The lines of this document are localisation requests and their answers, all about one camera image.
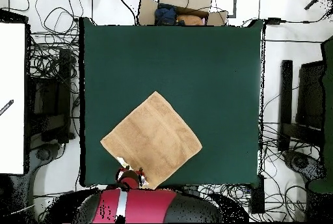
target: beige towel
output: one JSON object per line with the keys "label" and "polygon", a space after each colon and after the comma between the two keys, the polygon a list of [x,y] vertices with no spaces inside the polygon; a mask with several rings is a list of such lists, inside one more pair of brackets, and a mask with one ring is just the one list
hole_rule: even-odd
{"label": "beige towel", "polygon": [[190,127],[158,92],[135,108],[101,144],[113,157],[123,157],[135,171],[142,167],[150,189],[202,148]]}

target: pen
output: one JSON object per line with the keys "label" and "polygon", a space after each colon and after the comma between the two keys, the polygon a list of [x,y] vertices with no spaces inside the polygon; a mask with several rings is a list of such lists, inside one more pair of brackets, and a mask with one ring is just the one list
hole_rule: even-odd
{"label": "pen", "polygon": [[14,100],[10,100],[8,104],[6,104],[3,108],[0,110],[0,116],[14,103]]}

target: computer monitor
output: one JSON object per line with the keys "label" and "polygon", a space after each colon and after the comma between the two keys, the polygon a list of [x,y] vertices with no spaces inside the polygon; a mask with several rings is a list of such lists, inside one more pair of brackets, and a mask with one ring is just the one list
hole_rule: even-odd
{"label": "computer monitor", "polygon": [[0,22],[0,174],[24,173],[26,50],[25,24]]}

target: cardboard box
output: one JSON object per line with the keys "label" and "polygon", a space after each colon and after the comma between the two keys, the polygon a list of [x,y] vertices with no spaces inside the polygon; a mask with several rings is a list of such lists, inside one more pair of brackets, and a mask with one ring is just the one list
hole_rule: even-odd
{"label": "cardboard box", "polygon": [[221,26],[226,24],[227,11],[211,12],[209,7],[212,0],[140,0],[139,23],[140,25],[155,24],[155,10],[159,3],[174,5],[177,14],[196,15],[206,18],[206,25]]}

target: green tabletop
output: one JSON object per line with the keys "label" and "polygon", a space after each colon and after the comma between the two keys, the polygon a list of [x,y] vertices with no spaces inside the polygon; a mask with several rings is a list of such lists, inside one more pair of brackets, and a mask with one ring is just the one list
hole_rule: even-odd
{"label": "green tabletop", "polygon": [[120,164],[100,141],[154,91],[203,146],[163,185],[256,183],[262,27],[95,26],[85,18],[85,185],[114,183]]}

